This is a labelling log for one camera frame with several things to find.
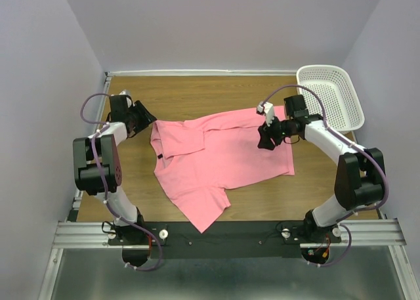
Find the lavender wall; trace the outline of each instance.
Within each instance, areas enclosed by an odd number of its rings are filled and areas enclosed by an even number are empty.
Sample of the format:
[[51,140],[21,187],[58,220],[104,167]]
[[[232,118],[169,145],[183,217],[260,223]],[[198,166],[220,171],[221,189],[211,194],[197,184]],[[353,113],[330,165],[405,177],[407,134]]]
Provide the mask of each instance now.
[[106,71],[344,62],[379,0],[68,0]]
[[75,192],[78,109],[104,74],[66,0],[0,0],[0,14],[0,299],[33,300]]
[[419,1],[380,0],[344,69],[366,117],[356,136],[385,155],[390,198],[384,212],[400,221],[420,283]]

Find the white basket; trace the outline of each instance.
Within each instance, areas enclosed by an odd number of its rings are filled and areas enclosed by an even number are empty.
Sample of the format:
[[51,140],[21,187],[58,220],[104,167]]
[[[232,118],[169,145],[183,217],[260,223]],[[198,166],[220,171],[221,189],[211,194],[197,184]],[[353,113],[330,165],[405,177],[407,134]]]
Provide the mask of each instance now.
[[[350,76],[340,67],[329,65],[303,66],[297,73],[297,84],[314,91],[325,106],[328,124],[337,131],[361,128],[365,116]],[[298,88],[311,114],[321,114],[318,101],[308,91]]]

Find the red wire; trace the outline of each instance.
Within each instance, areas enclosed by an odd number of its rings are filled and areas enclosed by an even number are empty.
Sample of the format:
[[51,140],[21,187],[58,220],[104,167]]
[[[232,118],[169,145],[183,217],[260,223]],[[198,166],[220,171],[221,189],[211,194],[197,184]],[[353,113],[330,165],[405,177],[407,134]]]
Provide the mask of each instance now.
[[328,236],[328,234],[326,234],[325,235],[325,238],[324,238],[324,240],[322,241],[322,243],[321,243],[321,245],[314,251],[314,253],[316,253],[316,252],[318,252],[320,249],[321,249],[321,247],[324,245],[324,243],[326,242],[326,240],[328,240],[328,242],[330,242],[329,241],[329,236]]
[[152,237],[151,236],[148,236],[148,237],[149,237],[149,256],[150,256],[152,252]]
[[329,246],[331,245],[331,240],[329,239],[328,234],[327,234],[327,239],[328,239],[327,252],[329,252]]

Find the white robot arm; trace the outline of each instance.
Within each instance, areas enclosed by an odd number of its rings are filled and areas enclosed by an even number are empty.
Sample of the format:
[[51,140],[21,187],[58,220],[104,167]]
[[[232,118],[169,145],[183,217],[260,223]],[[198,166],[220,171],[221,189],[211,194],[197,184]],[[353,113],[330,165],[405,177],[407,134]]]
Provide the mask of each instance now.
[[[130,223],[142,225],[140,211],[134,206],[121,187],[122,172],[119,163],[117,146],[149,126],[156,118],[147,111],[140,101],[133,102],[129,93],[110,96],[111,112],[102,130],[73,141],[74,177],[78,189],[109,205],[116,227],[129,226]],[[104,189],[98,166],[88,163],[94,160],[92,139],[96,153],[102,158],[101,168],[104,172],[108,191]]]
[[[299,135],[315,144],[337,165],[334,195],[306,214],[304,223],[309,233],[334,226],[353,211],[364,210],[366,206],[383,200],[385,170],[383,155],[378,149],[366,149],[332,128],[326,128],[322,116],[309,115],[302,95],[286,98],[285,110],[290,119],[279,121],[271,103],[259,104],[257,113],[266,118],[259,127],[259,148],[273,150],[286,137]],[[368,161],[366,154],[376,163]],[[360,175],[361,171],[366,173],[365,176]]]

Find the pink shirt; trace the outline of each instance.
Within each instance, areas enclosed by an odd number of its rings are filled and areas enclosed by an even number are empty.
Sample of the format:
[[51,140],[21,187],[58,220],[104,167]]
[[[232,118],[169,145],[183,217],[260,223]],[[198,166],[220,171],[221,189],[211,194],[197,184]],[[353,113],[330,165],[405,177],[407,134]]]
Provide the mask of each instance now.
[[[275,107],[284,119],[283,106]],[[151,144],[155,176],[169,199],[204,232],[230,206],[227,189],[294,175],[291,146],[258,149],[264,117],[254,108],[192,121],[156,121]]]

